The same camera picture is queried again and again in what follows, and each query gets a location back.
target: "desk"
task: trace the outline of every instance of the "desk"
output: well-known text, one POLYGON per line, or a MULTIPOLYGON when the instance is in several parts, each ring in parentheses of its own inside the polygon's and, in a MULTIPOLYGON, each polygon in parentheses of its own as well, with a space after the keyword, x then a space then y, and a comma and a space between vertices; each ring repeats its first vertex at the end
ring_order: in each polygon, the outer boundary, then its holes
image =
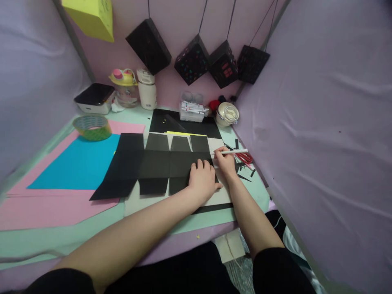
MULTIPOLYGON (((144 124, 146 125, 145 132, 148 132, 151 124, 152 111, 145 110, 139 106, 135 109, 126 109, 120 113, 110 113, 106 117, 111 120, 125 123, 144 124)), ((10 176, 7 181, 8 188, 11 188, 21 179, 72 130, 73 127, 70 122, 68 126, 64 127, 64 129, 31 160, 31 162, 21 167, 10 176)), ((236 135, 232 128, 219 128, 219 131, 225 143, 235 145, 234 141, 236 135)), ((269 196, 260 176, 255 173, 254 176, 250 178, 250 171, 247 168, 242 169, 239 174, 251 179, 252 182, 244 181, 244 184, 250 194, 256 199, 261 209, 266 212, 268 210, 269 196)), ((58 257, 69 254, 93 235, 120 220, 123 217, 123 213, 124 202, 120 201, 116 207, 95 215, 75 226, 0 232, 0 248, 2 248, 0 292, 27 287, 32 281, 47 272, 56 262, 58 262, 60 260, 58 257), (59 246, 58 238, 60 237, 63 240, 61 240, 61 245, 59 246)), ((176 230, 181 233, 168 235, 164 238, 154 250, 141 261, 140 265, 155 263, 188 251, 224 235, 234 230, 236 227, 236 222, 230 221, 212 227, 182 232, 180 226, 176 228, 176 230)))

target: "black paper lantern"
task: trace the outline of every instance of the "black paper lantern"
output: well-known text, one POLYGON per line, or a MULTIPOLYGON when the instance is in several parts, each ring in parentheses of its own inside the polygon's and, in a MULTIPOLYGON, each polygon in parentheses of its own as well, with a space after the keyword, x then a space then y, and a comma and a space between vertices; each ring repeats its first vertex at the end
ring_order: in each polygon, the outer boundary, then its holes
POLYGON ((151 18, 125 38, 152 75, 170 64, 172 56, 151 18))
POLYGON ((210 74, 223 89, 238 79, 238 68, 229 42, 224 41, 210 56, 210 74))
POLYGON ((267 52, 244 45, 238 59, 238 79, 254 85, 269 57, 267 52))
POLYGON ((174 68, 188 86, 208 71, 209 54, 199 34, 177 56, 174 68))

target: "fabric wall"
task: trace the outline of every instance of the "fabric wall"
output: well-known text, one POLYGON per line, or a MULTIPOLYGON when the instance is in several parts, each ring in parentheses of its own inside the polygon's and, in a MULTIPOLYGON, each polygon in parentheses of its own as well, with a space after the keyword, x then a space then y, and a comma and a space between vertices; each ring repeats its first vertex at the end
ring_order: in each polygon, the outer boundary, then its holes
POLYGON ((327 278, 392 287, 392 2, 291 1, 237 134, 327 278))
POLYGON ((51 0, 0 2, 0 184, 77 112, 90 80, 51 0))
MULTIPOLYGON (((267 13, 273 0, 241 0, 236 2, 229 43, 239 57, 243 45, 248 45, 267 13)), ((278 0, 276 14, 286 0, 278 0)), ((147 0, 111 0, 113 6, 114 43, 87 37, 70 18, 97 82, 109 84, 108 75, 114 68, 136 71, 144 65, 126 42, 127 37, 144 19, 148 18, 147 0)), ((227 37, 234 0, 209 0, 200 36, 211 54, 227 37)), ((178 108, 182 91, 202 93, 205 102, 220 95, 235 95, 240 82, 220 89, 209 73, 188 86, 174 69, 178 54, 196 36, 203 15, 205 0, 150 0, 150 15, 171 56, 171 64, 155 75, 157 102, 160 106, 178 108)), ((274 6, 269 11, 252 45, 260 47, 270 29, 274 6)))

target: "pink bottle cap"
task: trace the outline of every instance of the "pink bottle cap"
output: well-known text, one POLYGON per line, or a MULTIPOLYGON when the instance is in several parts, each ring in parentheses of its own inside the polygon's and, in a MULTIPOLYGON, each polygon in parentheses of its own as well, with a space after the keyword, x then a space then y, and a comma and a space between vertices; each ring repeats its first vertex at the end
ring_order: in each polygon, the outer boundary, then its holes
POLYGON ((117 80, 121 80, 123 78, 123 73, 121 72, 121 70, 119 69, 114 69, 113 70, 113 76, 117 79, 117 80))

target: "black lid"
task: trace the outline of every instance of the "black lid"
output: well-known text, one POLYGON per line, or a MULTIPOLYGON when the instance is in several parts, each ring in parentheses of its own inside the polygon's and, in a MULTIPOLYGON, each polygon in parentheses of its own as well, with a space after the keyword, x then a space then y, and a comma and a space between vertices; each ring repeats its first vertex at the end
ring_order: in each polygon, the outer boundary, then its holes
POLYGON ((106 102, 113 91, 113 86, 93 83, 76 98, 74 98, 74 101, 80 104, 99 106, 106 102))

